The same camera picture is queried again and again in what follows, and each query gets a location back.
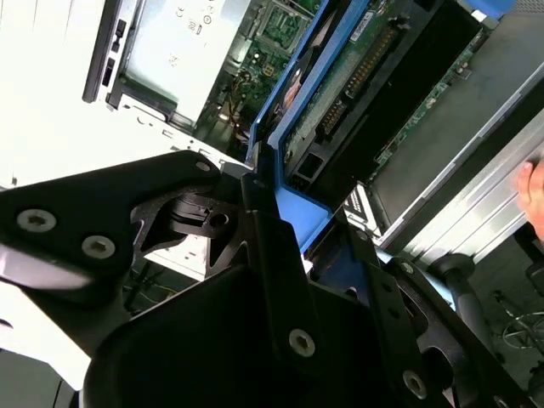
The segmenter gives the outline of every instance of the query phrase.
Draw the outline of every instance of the green circuit board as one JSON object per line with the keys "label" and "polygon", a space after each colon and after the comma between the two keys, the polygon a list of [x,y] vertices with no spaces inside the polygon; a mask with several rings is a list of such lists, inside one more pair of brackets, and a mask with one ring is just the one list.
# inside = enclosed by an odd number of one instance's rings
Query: green circuit board
{"label": "green circuit board", "polygon": [[433,109],[433,106],[437,103],[440,96],[447,91],[447,89],[455,81],[462,79],[469,73],[468,61],[473,57],[474,50],[485,40],[485,33],[480,30],[473,40],[467,45],[462,53],[457,57],[456,61],[445,73],[442,79],[434,86],[430,94],[425,100],[417,107],[410,119],[399,130],[396,136],[389,141],[389,143],[383,147],[382,151],[374,158],[377,164],[377,168],[370,177],[372,181],[380,169],[387,163],[389,158],[399,148],[400,144],[410,135],[411,132],[418,126],[421,120]]}
{"label": "green circuit board", "polygon": [[243,101],[248,111],[260,111],[311,22],[312,15],[304,10],[315,11],[319,7],[320,0],[268,3],[263,21],[238,70],[237,84],[231,92],[234,103]]}
{"label": "green circuit board", "polygon": [[303,141],[321,129],[330,133],[346,109],[345,103],[338,95],[345,91],[352,98],[358,89],[348,89],[354,86],[360,75],[361,67],[365,69],[365,62],[377,64],[378,54],[386,48],[380,48],[380,39],[391,40],[387,37],[388,21],[393,14],[394,0],[374,2],[355,27],[349,42],[344,47],[337,61],[332,66],[323,83],[304,109],[294,129],[287,136],[284,144],[284,162],[288,163],[303,147]]}

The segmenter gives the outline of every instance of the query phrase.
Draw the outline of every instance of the cable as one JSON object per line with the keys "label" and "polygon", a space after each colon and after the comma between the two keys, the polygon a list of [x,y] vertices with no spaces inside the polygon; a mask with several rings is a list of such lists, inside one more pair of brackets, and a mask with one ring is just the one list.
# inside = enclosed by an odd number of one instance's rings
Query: cable
{"label": "cable", "polygon": [[60,392],[60,386],[61,385],[62,385],[62,378],[59,381],[59,385],[57,387],[57,392],[54,393],[54,400],[53,400],[53,405],[51,405],[51,408],[55,408],[55,406],[57,405],[57,399],[59,398],[59,392]]}
{"label": "cable", "polygon": [[143,293],[143,292],[139,292],[138,294],[139,294],[142,298],[147,299],[148,301],[150,301],[150,302],[153,303],[153,304],[159,304],[159,303],[161,302],[161,301],[159,301],[159,300],[155,300],[155,299],[150,298],[149,296],[147,296],[147,295],[146,295],[145,293]]}

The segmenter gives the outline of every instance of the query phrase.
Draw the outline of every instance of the metal sheet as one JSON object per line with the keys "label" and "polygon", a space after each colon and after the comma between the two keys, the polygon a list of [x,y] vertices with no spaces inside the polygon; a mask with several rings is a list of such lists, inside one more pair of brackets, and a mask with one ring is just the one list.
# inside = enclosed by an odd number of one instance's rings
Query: metal sheet
{"label": "metal sheet", "polygon": [[525,222],[516,206],[514,178],[520,163],[544,152],[544,110],[405,248],[430,264],[448,252],[478,262]]}
{"label": "metal sheet", "polygon": [[444,92],[400,145],[373,183],[392,223],[380,244],[394,241],[417,206],[438,191],[515,103],[520,86],[544,60],[542,36],[540,16],[505,15],[469,62],[472,75]]}
{"label": "metal sheet", "polygon": [[196,122],[250,0],[148,0],[127,75]]}

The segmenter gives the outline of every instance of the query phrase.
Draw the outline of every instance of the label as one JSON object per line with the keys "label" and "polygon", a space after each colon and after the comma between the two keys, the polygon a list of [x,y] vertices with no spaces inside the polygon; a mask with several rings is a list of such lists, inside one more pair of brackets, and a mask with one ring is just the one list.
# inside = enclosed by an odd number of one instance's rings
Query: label
{"label": "label", "polygon": [[354,33],[349,38],[349,41],[352,41],[354,43],[357,42],[360,35],[365,30],[366,26],[368,26],[368,23],[371,22],[373,16],[374,16],[374,13],[371,12],[371,11],[368,11],[368,12],[366,12],[365,15],[363,15],[363,18],[360,20],[360,23],[359,23],[359,25],[357,25],[357,28],[355,28]]}

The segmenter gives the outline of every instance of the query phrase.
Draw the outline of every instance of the wire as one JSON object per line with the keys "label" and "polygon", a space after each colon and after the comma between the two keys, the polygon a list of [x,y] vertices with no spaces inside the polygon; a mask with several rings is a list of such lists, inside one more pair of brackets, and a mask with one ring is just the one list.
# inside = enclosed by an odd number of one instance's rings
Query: wire
{"label": "wire", "polygon": [[59,392],[60,392],[60,386],[62,385],[62,378],[59,381],[59,385],[57,386],[57,392],[54,393],[54,400],[53,405],[51,405],[52,408],[54,408],[57,405],[57,399],[59,398]]}
{"label": "wire", "polygon": [[178,291],[172,289],[171,287],[159,285],[158,283],[154,283],[154,284],[153,284],[153,287],[158,287],[159,289],[162,289],[163,291],[167,291],[167,292],[173,293],[174,295],[176,295],[176,294],[179,293]]}
{"label": "wire", "polygon": [[138,294],[144,298],[144,299],[147,299],[148,301],[152,302],[153,304],[159,304],[161,301],[158,301],[158,300],[155,300],[155,299],[152,299],[150,298],[149,296],[147,296],[145,293],[143,292],[138,292]]}

